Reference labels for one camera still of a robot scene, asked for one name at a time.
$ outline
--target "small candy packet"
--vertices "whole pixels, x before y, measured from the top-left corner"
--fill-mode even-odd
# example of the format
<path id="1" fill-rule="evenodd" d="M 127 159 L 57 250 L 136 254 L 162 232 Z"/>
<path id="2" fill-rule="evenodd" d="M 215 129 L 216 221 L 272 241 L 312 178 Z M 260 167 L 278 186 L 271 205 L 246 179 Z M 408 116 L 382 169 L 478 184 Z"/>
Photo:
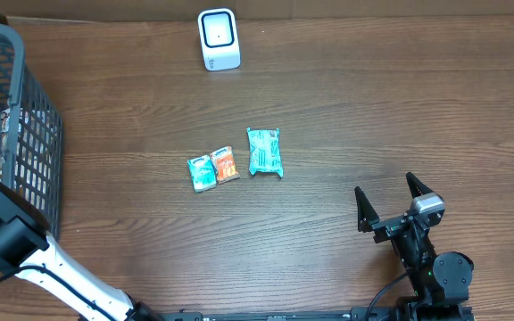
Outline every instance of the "small candy packet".
<path id="1" fill-rule="evenodd" d="M 194 191 L 199 193 L 217 186 L 210 156 L 204 155 L 196 159 L 188 160 L 187 166 L 192 175 Z"/>
<path id="2" fill-rule="evenodd" d="M 233 160 L 233 149 L 231 146 L 219 148 L 219 150 L 210 154 L 210 158 L 215 171 L 218 173 L 219 184 L 239 178 L 236 162 Z"/>
<path id="3" fill-rule="evenodd" d="M 280 130 L 251 130 L 247 129 L 249 136 L 249 172 L 277 173 L 283 176 L 283 163 L 281 151 L 278 147 Z"/>

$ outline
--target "wooden table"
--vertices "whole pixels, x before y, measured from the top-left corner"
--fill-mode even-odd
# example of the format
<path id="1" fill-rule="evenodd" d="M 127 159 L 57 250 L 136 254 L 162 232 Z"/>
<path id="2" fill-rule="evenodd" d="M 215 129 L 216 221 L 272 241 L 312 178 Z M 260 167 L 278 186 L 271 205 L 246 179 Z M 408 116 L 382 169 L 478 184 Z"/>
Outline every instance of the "wooden table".
<path id="1" fill-rule="evenodd" d="M 352 189 L 389 218 L 413 171 L 446 200 L 437 251 L 476 262 L 477 320 L 514 320 L 514 16 L 237 27 L 242 67 L 219 73 L 194 22 L 18 28 L 64 118 L 62 246 L 164 312 L 363 306 L 402 268 Z M 247 127 L 281 128 L 283 179 L 249 176 Z M 195 194 L 186 161 L 227 144 L 241 179 Z M 0 284 L 0 320 L 74 316 Z"/>

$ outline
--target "plastic basket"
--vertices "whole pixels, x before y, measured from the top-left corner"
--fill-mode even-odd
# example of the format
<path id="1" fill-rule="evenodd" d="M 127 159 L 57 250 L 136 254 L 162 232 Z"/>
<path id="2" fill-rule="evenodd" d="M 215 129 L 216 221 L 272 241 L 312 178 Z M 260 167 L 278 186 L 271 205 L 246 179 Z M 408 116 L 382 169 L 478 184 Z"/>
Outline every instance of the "plastic basket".
<path id="1" fill-rule="evenodd" d="M 2 111 L 9 110 L 8 126 Z M 59 237 L 62 119 L 25 66 L 15 30 L 0 25 L 0 180 L 37 207 Z"/>

